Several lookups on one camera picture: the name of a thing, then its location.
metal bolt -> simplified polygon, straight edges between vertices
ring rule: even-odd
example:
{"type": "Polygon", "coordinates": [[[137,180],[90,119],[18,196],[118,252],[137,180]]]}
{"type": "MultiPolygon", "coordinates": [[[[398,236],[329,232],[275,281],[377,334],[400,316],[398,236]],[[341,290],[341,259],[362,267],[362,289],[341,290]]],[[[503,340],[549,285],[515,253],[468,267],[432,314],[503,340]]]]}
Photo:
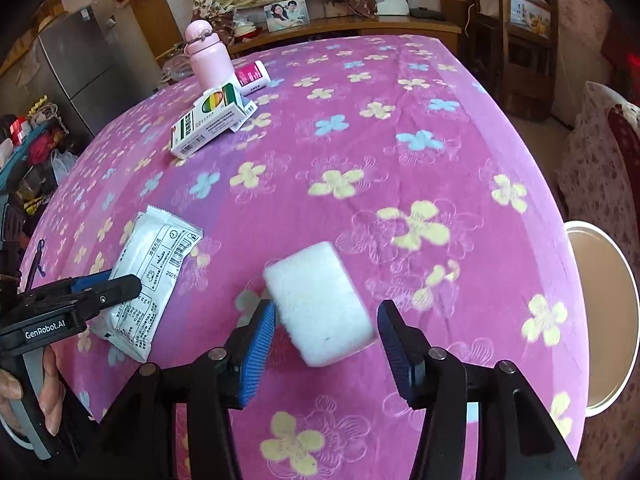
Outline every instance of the metal bolt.
{"type": "Polygon", "coordinates": [[[149,377],[149,375],[156,373],[156,365],[153,363],[145,363],[138,369],[138,371],[140,372],[140,375],[149,377]]]}
{"type": "Polygon", "coordinates": [[[212,361],[222,361],[226,357],[226,350],[222,346],[212,348],[207,354],[212,361]]]}
{"type": "Polygon", "coordinates": [[[513,374],[516,371],[516,365],[511,361],[500,361],[498,366],[506,374],[513,374]]]}
{"type": "Polygon", "coordinates": [[[429,357],[436,361],[442,361],[447,356],[447,351],[439,346],[432,346],[429,348],[429,357]]]}

white sponge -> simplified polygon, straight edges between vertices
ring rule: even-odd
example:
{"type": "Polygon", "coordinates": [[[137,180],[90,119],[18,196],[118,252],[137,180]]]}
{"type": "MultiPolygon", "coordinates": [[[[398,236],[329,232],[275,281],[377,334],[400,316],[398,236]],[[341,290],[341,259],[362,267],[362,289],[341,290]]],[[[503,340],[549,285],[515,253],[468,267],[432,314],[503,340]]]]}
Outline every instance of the white sponge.
{"type": "Polygon", "coordinates": [[[280,320],[311,367],[366,348],[376,332],[340,259],[320,242],[264,270],[280,320]]]}

refrigerator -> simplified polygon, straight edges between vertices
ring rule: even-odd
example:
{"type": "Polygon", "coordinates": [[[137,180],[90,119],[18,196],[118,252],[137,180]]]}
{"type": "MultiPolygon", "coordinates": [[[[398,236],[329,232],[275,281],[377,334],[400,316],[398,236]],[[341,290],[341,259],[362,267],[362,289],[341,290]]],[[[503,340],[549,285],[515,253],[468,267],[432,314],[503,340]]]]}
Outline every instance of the refrigerator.
{"type": "Polygon", "coordinates": [[[116,65],[91,7],[56,18],[32,48],[39,65],[28,86],[36,99],[47,95],[69,133],[91,140],[140,99],[116,65]]]}

pink label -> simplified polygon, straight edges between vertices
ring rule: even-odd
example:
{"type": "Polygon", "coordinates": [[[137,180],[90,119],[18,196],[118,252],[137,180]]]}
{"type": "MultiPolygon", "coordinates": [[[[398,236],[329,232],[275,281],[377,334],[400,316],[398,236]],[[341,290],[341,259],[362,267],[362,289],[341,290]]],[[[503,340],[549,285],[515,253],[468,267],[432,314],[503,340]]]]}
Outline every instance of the pink label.
{"type": "Polygon", "coordinates": [[[241,86],[247,86],[262,77],[260,69],[255,63],[236,69],[236,77],[241,86]]]}

pink floral tablecloth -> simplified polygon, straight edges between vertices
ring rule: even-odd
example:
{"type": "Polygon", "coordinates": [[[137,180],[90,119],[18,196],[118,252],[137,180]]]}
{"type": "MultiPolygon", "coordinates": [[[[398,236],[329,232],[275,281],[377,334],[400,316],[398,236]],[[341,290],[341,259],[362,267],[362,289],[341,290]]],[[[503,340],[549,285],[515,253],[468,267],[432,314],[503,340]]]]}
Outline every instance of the pink floral tablecloth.
{"type": "MultiPolygon", "coordinates": [[[[222,344],[265,294],[266,265],[334,243],[372,316],[407,323],[466,362],[515,361],[577,453],[588,345],[577,269],[535,162],[484,89],[437,40],[342,38],[260,58],[272,82],[235,135],[185,162],[170,127],[201,93],[189,79],[110,123],[38,225],[46,277],[109,269],[147,204],[200,226],[153,341],[162,367],[222,344]]],[[[99,420],[138,366],[84,333],[55,347],[99,420]]],[[[476,440],[476,412],[468,437],[476,440]]],[[[233,412],[248,480],[408,478],[423,418],[400,399],[382,345],[307,368],[282,328],[258,394],[233,412]]],[[[190,474],[184,409],[178,473],[190,474]]],[[[468,446],[464,478],[474,475],[468,446]]]]}

